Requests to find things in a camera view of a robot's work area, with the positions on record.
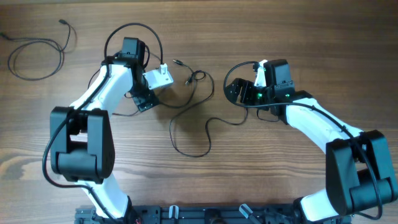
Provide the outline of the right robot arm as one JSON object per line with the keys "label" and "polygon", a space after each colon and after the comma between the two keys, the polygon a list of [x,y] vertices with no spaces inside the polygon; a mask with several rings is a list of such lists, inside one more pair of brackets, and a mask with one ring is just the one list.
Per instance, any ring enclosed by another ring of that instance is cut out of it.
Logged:
{"label": "right robot arm", "polygon": [[348,125],[311,94],[297,91],[286,60],[249,64],[255,80],[225,79],[226,99],[245,109],[269,111],[325,154],[325,188],[294,202],[295,221],[321,223],[352,215],[380,219],[383,206],[397,200],[397,179],[385,136]]}

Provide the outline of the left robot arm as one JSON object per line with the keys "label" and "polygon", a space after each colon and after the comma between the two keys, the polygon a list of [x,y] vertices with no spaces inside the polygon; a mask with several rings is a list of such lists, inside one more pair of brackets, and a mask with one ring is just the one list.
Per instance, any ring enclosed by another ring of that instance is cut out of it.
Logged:
{"label": "left robot arm", "polygon": [[159,104],[155,78],[172,83],[166,64],[146,72],[149,48],[138,38],[126,37],[122,49],[105,56],[99,76],[70,106],[56,106],[50,114],[50,146],[44,152],[47,166],[62,175],[69,188],[83,189],[95,206],[93,219],[100,223],[132,221],[131,199],[113,175],[115,148],[110,125],[120,100],[130,93],[138,111]]}

